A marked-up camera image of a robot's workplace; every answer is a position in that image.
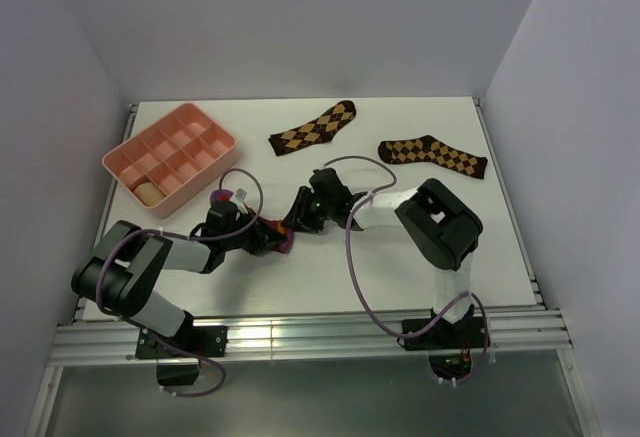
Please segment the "tan maroon purple-striped sock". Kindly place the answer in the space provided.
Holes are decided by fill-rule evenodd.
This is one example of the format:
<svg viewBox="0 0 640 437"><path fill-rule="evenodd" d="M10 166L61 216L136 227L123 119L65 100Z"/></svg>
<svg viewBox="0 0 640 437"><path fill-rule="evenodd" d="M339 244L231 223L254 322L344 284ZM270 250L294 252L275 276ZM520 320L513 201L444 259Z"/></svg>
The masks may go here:
<svg viewBox="0 0 640 437"><path fill-rule="evenodd" d="M133 194L145 207L155 207L165 199L164 193L153 182L138 185Z"/></svg>

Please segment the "maroon purple orange-toe sock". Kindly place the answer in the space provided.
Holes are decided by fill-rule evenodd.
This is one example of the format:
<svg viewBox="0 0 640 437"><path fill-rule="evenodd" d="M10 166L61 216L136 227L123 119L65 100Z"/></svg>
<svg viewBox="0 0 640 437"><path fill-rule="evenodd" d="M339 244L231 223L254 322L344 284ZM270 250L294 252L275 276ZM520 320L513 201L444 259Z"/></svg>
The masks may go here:
<svg viewBox="0 0 640 437"><path fill-rule="evenodd" d="M233 195L228 189L218 189L211 194L210 208L200 227L200 236L234 235L222 240L207 241L206 245L220 252L242 249L254 256L270 251L288 253L293 245L294 232L285 227L282 220L258 217L244 232L235 234L252 221L255 212L242 200L234 200Z"/></svg>

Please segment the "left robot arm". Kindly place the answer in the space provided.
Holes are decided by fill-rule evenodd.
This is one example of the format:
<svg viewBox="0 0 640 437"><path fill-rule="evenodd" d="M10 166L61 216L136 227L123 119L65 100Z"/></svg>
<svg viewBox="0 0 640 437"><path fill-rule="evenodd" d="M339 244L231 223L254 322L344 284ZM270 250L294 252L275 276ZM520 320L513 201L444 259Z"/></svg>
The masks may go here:
<svg viewBox="0 0 640 437"><path fill-rule="evenodd" d="M210 274L228 252L286 253L293 238L281 222L255 218L251 212L211 211L186 239L119 221L76 269L71 288L115 316L154 331L164 350L183 356L195 343L193 317L155 291L161 272Z"/></svg>

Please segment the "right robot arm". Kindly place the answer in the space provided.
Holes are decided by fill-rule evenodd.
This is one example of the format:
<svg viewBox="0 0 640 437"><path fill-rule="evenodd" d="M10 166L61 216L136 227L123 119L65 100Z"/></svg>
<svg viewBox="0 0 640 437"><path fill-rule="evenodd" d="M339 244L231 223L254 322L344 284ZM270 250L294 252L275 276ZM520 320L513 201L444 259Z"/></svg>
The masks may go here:
<svg viewBox="0 0 640 437"><path fill-rule="evenodd" d="M283 226L300 233L320 233L327 221L343 229L401 227L434 268L435 340L452 347L468 331L470 268L483 232L479 217L448 187L429 178L403 192L351 192L340 179L312 178L302 186Z"/></svg>

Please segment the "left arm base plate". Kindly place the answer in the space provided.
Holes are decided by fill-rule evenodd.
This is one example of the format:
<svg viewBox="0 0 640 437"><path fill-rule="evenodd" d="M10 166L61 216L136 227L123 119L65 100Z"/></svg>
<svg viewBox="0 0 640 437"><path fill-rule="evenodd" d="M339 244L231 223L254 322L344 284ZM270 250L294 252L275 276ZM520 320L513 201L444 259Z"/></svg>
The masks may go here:
<svg viewBox="0 0 640 437"><path fill-rule="evenodd" d="M203 357L224 357L228 327L224 325L196 326L174 338L150 337L140 332L135 350L139 360L187 358L189 354Z"/></svg>

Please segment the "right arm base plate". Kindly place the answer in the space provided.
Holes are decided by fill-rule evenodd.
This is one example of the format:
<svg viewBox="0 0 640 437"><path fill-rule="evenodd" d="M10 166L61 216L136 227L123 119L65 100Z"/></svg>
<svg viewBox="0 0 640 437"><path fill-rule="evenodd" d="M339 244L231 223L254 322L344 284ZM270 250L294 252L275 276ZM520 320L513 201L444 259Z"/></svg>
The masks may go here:
<svg viewBox="0 0 640 437"><path fill-rule="evenodd" d="M481 317L450 324L440 320L429 332L412 339L400 339L407 351L482 349L487 337Z"/></svg>

